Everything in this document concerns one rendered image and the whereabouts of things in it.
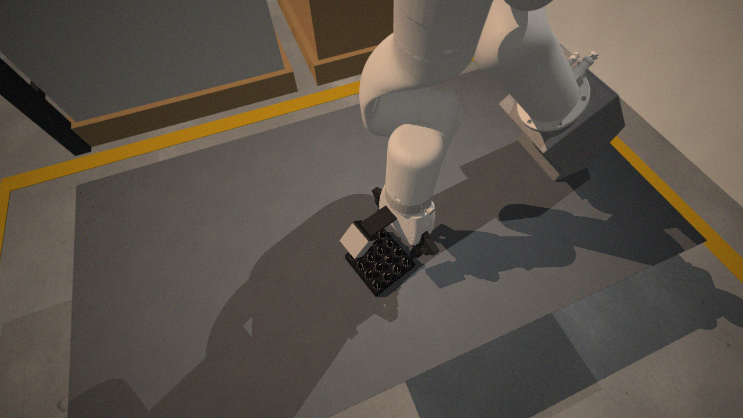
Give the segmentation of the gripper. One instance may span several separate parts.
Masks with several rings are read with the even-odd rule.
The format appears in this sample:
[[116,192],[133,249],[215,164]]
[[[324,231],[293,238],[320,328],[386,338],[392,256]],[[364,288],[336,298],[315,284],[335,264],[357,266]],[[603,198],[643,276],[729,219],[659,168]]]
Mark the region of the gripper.
[[[394,211],[386,202],[385,185],[382,189],[379,187],[374,188],[372,193],[378,210],[387,206],[393,212],[393,215],[397,217],[391,225],[407,243],[412,244],[410,252],[411,260],[415,257],[419,258],[422,254],[435,255],[439,252],[437,244],[434,243],[434,240],[430,236],[434,227],[435,211],[430,216],[427,212],[412,215],[401,214],[401,212]],[[419,243],[420,240],[421,242]]]

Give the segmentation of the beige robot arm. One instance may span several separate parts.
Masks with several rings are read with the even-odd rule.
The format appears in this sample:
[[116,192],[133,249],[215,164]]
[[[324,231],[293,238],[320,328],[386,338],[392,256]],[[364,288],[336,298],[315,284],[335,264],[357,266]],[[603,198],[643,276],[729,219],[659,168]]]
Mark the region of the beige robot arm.
[[[591,96],[586,70],[598,54],[589,51],[571,67],[579,53],[567,59],[550,29],[552,1],[394,0],[394,32],[371,53],[360,79],[363,123],[389,137],[385,200],[394,211],[435,211],[432,195],[463,107],[456,93],[425,87],[455,78],[473,56],[481,73],[520,104],[518,116],[531,129],[562,129],[583,114]],[[354,221],[340,241],[360,258],[396,219],[384,206]]]

